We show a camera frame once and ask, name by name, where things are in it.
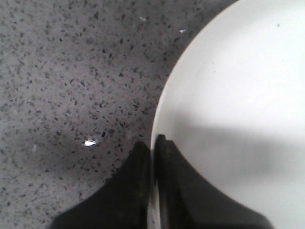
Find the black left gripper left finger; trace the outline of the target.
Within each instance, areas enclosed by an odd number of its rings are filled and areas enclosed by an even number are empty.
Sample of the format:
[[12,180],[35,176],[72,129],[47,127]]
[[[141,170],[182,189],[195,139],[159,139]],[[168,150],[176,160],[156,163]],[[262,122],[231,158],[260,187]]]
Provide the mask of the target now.
[[145,229],[150,192],[151,155],[135,144],[117,173],[96,193],[57,216],[52,229]]

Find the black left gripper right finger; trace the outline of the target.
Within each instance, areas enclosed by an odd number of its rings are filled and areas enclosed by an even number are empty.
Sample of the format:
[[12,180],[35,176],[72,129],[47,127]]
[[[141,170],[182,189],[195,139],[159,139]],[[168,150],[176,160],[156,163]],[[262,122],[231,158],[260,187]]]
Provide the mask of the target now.
[[161,228],[273,228],[265,216],[231,199],[204,179],[172,140],[158,135],[153,152]]

